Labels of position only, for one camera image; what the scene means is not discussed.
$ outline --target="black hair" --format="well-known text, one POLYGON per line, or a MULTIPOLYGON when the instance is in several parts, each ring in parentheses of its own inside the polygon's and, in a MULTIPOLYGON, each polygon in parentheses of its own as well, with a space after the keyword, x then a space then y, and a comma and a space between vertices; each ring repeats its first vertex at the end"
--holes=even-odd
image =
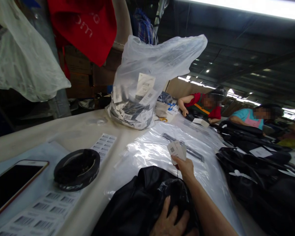
POLYGON ((258 107, 255 107, 255 109, 258 108, 265 108, 265 109, 269 109, 270 110, 270 116, 271 119, 275 120, 278 117, 283 116, 283 109, 280 105, 274 104, 274 103, 266 103, 266 104, 261 104, 258 107))

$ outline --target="table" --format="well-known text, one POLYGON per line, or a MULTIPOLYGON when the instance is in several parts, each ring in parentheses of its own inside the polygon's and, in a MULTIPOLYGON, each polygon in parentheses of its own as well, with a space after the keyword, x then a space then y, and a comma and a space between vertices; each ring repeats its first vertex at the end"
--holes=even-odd
MULTIPOLYGON (((85 189, 79 202, 57 235, 88 236, 108 204, 104 191, 110 181, 115 164, 126 145, 146 130, 135 130, 111 121, 105 110, 96 110, 76 116, 66 117, 40 124, 0 137, 0 162, 15 157, 48 140, 55 139, 68 151, 91 147, 102 135, 107 133, 117 137, 106 161, 100 167, 97 178, 85 189), (97 125, 95 119, 107 119, 107 123, 97 125)), ((266 235, 245 209, 234 199, 246 235, 266 235)))

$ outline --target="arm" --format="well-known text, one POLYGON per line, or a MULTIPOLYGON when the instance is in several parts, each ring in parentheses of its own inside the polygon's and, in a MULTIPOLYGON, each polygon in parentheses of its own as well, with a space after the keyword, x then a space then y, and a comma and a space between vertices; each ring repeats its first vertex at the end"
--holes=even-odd
POLYGON ((189 114, 187 108, 185 107, 185 103, 191 102, 191 100, 194 99, 193 95, 189 95, 183 98, 178 99, 178 106, 183 111, 183 116, 186 117, 187 114, 189 114))
POLYGON ((183 180, 188 186, 195 204, 201 225, 206 236, 235 236, 238 235, 218 207, 211 200, 193 173, 193 163, 190 159, 183 161, 171 156, 178 164, 183 180))

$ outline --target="woman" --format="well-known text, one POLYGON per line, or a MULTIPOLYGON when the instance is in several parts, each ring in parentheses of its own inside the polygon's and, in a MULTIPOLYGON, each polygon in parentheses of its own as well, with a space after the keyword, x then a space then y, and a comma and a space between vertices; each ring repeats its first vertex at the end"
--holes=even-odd
POLYGON ((214 124, 221 119, 221 102, 226 94, 224 87, 219 86, 207 94, 195 93, 180 98, 178 105, 184 117, 192 110, 208 116, 210 124, 214 124))
POLYGON ((263 129, 264 119, 275 120, 283 115, 283 110, 276 104, 262 104, 254 109, 241 109, 234 112, 228 119, 231 122, 263 129))

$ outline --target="red shirt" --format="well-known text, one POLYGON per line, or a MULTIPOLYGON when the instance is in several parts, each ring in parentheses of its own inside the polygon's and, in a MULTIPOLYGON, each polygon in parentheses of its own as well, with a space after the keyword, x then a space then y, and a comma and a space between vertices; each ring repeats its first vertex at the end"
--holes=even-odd
MULTIPOLYGON (((189 102, 189 103, 185 103, 185 107, 190 107, 194 104, 196 104, 199 100, 200 100, 200 97, 201 97, 201 93, 194 93, 194 94, 191 94, 194 96, 194 98, 189 102)), ((215 107, 211 113, 208 115, 209 118, 211 119, 221 119, 221 107, 215 107)))

